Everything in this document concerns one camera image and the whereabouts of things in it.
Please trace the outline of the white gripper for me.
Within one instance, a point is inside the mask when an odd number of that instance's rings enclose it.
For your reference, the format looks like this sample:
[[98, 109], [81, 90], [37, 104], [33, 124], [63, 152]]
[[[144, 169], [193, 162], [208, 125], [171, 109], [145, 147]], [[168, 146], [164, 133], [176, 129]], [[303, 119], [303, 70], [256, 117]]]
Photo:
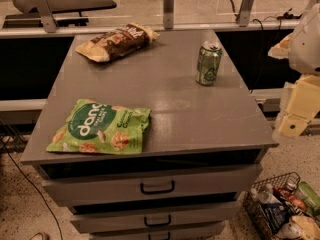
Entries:
[[302, 18], [293, 33], [272, 46], [268, 56], [289, 58], [289, 65], [303, 76], [292, 87], [278, 132], [298, 137], [320, 112], [320, 4], [315, 4]]

